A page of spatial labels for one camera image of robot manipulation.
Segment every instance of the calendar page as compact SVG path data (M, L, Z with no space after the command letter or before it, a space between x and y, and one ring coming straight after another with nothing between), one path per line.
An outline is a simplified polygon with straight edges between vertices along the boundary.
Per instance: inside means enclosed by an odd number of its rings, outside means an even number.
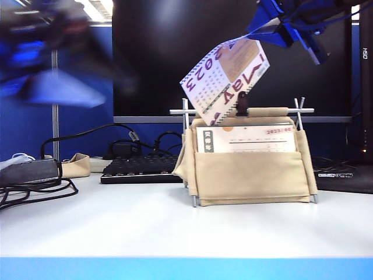
M249 92L268 68L260 42L242 36L212 49L180 85L205 123L216 125L235 107L239 92Z

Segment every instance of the robotic arm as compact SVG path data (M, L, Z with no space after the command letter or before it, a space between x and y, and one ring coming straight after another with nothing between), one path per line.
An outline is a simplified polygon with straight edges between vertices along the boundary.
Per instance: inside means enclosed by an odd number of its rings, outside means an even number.
M329 19L352 6L365 4L369 8L370 0L259 0L256 14L248 26L248 38L265 41L282 47L290 47L300 41L309 52L315 64L324 63L328 56L314 36L323 33L327 25L341 16Z

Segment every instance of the tan card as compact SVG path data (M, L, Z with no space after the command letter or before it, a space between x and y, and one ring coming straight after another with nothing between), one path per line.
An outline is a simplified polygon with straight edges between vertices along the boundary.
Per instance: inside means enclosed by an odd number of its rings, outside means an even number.
M254 40L241 38L231 45L224 45L219 49L219 62L229 81L233 83L243 70L259 54L259 47Z

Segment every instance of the metal rod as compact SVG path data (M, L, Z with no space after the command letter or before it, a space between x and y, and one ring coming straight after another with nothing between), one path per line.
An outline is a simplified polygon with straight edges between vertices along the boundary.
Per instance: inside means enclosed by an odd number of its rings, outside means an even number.
M298 110L302 110L302 109L299 109L298 99L297 99L297 98L294 98L294 102L295 102L295 107L296 107ZM298 111L298 112L297 112L297 115L298 115L298 121L299 121L299 129L300 129L300 130L303 130L303 124L302 124L302 119L301 119L301 111Z
M197 207L197 196L193 195L193 207Z
M53 50L51 54L52 69L58 68L58 51ZM52 105L52 131L53 138L59 137L59 108L58 105ZM59 141L53 142L53 158L59 160Z
M313 203L314 204L317 204L319 201L318 201L318 197L317 197L317 194L312 194L312 197L314 199Z
M315 109L314 108L289 108L287 110L289 114L294 114L294 113L314 113ZM170 115L184 115L184 114L196 114L196 110L194 109L189 109L189 110L183 110L183 109L171 109L170 110Z
M188 110L188 99L183 98L182 99L182 109L183 111L189 111ZM189 128L189 113L184 113L182 118L182 124L183 124L183 130L187 130Z
M299 105L299 109L303 109L304 100L305 100L305 97L302 97L301 98L301 104ZM299 125L299 121L297 120L297 122L295 123L295 127L298 128L298 125Z

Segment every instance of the metal frame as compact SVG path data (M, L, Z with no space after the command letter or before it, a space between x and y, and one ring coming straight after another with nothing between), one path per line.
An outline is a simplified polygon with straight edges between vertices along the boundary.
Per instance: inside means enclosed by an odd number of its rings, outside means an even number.
M300 128L300 130L303 130L303 123L302 123L302 116L301 113L313 113L315 109L313 108L303 108L305 102L305 97L301 98L300 104L298 103L298 99L294 98L294 104L295 108L289 108L288 109L288 114L297 114L296 116L296 123L295 127ZM185 133L185 130L189 128L190 125L190 114L196 114L196 110L191 110L188 108L188 99L183 98L182 99L182 109L175 109L175 110L170 110L171 115L182 115L182 128L183 132ZM317 194L312 194L311 195L311 202L317 204L318 203L318 197ZM192 195L192 205L193 207L197 207L197 196Z

